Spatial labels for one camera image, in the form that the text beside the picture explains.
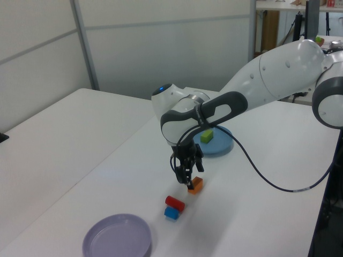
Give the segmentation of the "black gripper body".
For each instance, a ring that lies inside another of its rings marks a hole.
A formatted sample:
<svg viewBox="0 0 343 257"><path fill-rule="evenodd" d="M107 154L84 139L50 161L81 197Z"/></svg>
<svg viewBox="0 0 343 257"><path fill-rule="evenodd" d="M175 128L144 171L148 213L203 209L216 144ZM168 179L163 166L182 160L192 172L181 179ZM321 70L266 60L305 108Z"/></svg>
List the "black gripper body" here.
<svg viewBox="0 0 343 257"><path fill-rule="evenodd" d="M200 145L191 141L186 145L176 146L176 158L181 162L184 161L199 161L201 160L201 148Z"/></svg>

